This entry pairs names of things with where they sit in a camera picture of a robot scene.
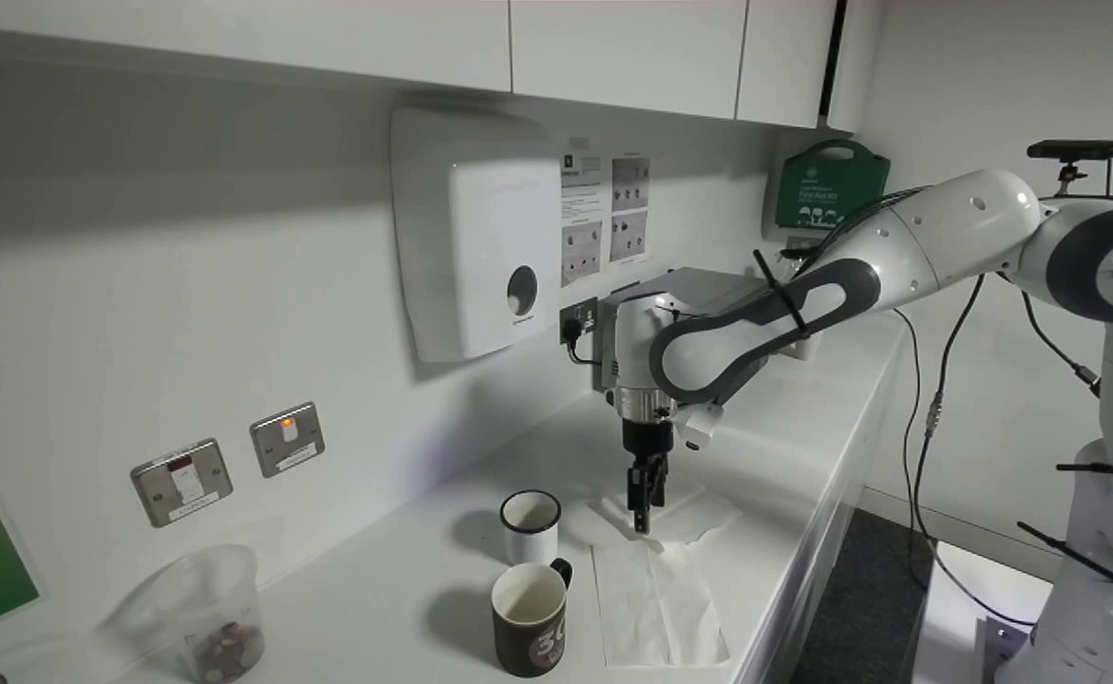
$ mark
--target wall-mounted dispenser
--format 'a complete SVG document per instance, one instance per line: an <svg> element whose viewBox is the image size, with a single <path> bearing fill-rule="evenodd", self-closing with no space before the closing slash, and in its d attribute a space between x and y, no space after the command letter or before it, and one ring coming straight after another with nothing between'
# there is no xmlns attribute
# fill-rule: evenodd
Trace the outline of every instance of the wall-mounted dispenser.
<svg viewBox="0 0 1113 684"><path fill-rule="evenodd" d="M487 357L554 328L559 159L526 118L394 112L394 233L421 361Z"/></svg>

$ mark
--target light switch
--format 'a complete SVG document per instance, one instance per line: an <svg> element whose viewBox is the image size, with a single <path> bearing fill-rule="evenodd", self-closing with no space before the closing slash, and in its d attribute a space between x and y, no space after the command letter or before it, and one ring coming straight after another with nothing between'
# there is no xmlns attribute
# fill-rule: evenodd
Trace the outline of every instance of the light switch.
<svg viewBox="0 0 1113 684"><path fill-rule="evenodd" d="M236 489L216 439L199 439L190 449L141 465L133 470L133 486L158 527L166 527Z"/></svg>
<svg viewBox="0 0 1113 684"><path fill-rule="evenodd" d="M260 470L265 479L327 452L315 404L302 404L293 409L255 420L250 439L260 452Z"/></svg>

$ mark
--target white cabinet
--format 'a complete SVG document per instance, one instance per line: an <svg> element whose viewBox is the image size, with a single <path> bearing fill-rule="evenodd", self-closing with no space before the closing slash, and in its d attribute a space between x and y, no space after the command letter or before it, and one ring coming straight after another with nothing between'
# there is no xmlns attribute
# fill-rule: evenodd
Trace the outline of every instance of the white cabinet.
<svg viewBox="0 0 1113 684"><path fill-rule="evenodd" d="M0 0L0 35L511 90L511 0Z"/></svg>
<svg viewBox="0 0 1113 684"><path fill-rule="evenodd" d="M837 0L748 0L742 120L816 130Z"/></svg>
<svg viewBox="0 0 1113 684"><path fill-rule="evenodd" d="M886 25L886 0L848 0L825 126L859 131L869 67Z"/></svg>
<svg viewBox="0 0 1113 684"><path fill-rule="evenodd" d="M745 0L515 0L515 90L734 118L742 40Z"/></svg>

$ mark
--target mug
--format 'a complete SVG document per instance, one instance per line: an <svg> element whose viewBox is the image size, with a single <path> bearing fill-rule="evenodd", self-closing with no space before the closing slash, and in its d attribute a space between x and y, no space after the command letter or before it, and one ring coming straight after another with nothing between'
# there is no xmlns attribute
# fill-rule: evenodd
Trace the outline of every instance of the mug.
<svg viewBox="0 0 1113 684"><path fill-rule="evenodd" d="M554 562L559 558L564 505L553 489L515 489L501 503L504 558L511 562Z"/></svg>
<svg viewBox="0 0 1113 684"><path fill-rule="evenodd" d="M515 675L540 675L564 661L566 650L566 590L572 562L520 562L489 585L496 656Z"/></svg>

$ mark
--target mug handle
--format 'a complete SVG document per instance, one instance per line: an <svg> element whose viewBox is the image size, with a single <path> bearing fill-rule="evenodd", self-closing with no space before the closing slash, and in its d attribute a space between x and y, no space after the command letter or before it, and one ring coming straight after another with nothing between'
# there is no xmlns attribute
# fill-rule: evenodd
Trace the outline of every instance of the mug handle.
<svg viewBox="0 0 1113 684"><path fill-rule="evenodd" d="M574 565L566 558L554 558L553 570L572 585Z"/></svg>

